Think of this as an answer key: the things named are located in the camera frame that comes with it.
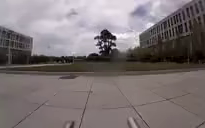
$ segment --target road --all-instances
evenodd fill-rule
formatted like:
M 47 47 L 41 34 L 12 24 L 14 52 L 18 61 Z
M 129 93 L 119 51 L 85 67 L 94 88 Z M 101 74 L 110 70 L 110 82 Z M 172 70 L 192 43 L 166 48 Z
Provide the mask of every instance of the road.
M 0 74 L 0 128 L 205 128 L 205 70 L 59 77 Z
M 69 64 L 65 63 L 65 64 L 5 65 L 5 66 L 0 66 L 0 69 L 5 69 L 5 68 L 23 68 L 23 67 L 42 67 L 42 66 L 55 66 L 55 65 L 69 65 Z

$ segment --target office building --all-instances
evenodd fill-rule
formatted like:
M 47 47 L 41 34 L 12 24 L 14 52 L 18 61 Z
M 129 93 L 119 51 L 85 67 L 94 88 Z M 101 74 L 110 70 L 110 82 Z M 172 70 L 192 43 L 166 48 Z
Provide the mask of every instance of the office building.
M 33 38 L 0 26 L 0 64 L 28 63 Z
M 205 28 L 205 0 L 193 0 L 140 34 L 140 47 L 147 48 L 191 33 L 194 21 Z

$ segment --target sky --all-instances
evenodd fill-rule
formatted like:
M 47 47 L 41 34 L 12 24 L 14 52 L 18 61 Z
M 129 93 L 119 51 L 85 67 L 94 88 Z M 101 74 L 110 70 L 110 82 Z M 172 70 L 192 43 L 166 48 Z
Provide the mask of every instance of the sky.
M 139 46 L 141 32 L 190 0 L 0 0 L 0 25 L 34 39 L 33 54 L 98 52 L 94 37 L 108 29 L 121 51 Z

